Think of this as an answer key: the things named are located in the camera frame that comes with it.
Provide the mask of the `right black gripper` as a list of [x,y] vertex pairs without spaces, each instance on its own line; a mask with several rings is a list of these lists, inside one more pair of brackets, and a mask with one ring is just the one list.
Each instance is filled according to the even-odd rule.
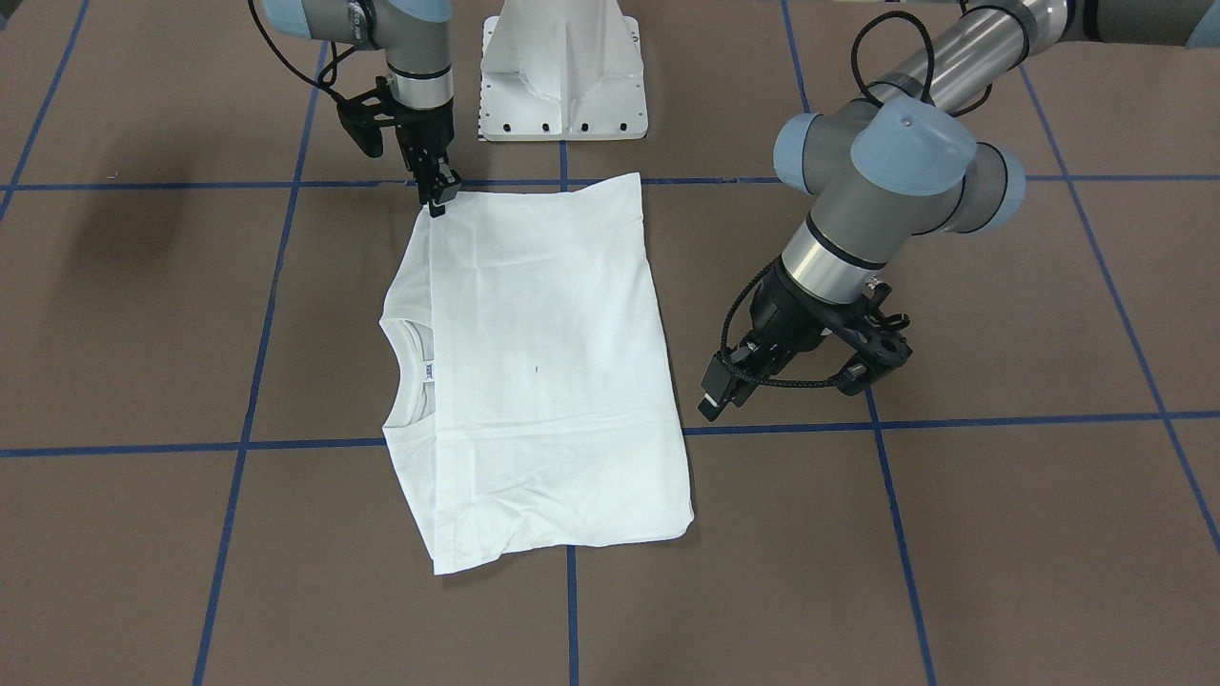
[[396,143],[410,175],[418,177],[418,201],[432,218],[444,216],[462,186],[448,153],[455,135],[453,107],[453,100],[431,109],[396,103]]

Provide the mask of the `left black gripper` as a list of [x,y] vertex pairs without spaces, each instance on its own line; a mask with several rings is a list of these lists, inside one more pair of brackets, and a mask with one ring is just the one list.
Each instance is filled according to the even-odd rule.
[[[827,336],[828,309],[838,303],[824,301],[795,282],[775,258],[759,270],[738,294],[738,303],[749,300],[750,327],[738,343],[738,359],[726,359],[715,352],[702,378],[702,416],[719,420],[730,405],[743,406],[758,391],[756,382],[776,382],[776,374],[793,356],[815,349]],[[730,364],[741,374],[732,374]]]

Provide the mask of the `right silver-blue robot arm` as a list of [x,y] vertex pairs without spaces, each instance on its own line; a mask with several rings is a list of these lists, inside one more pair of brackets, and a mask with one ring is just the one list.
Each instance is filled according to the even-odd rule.
[[[393,131],[416,186],[418,204],[436,218],[458,198],[462,179],[451,168],[454,85],[449,1],[250,1],[257,33],[292,74],[336,103],[346,134],[370,159],[384,153]],[[274,46],[264,21],[285,35],[323,42],[329,61],[305,74]],[[368,92],[336,92],[338,67],[357,51],[379,51],[386,74]]]

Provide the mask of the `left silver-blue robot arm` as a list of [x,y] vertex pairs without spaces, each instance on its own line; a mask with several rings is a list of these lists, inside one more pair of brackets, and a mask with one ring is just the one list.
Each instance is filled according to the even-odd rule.
[[910,237],[997,229],[1024,204],[1024,165],[963,125],[999,74],[1063,42],[1218,45],[1215,1],[963,1],[941,35],[906,11],[887,18],[911,23],[920,50],[866,81],[859,33],[849,55],[859,94],[834,114],[797,114],[777,135],[776,177],[813,205],[738,295],[750,327],[737,344],[721,333],[702,378],[706,420],[756,388],[800,388],[782,370],[828,337],[852,356],[811,388],[855,395],[909,360],[909,319],[882,312],[884,266]]

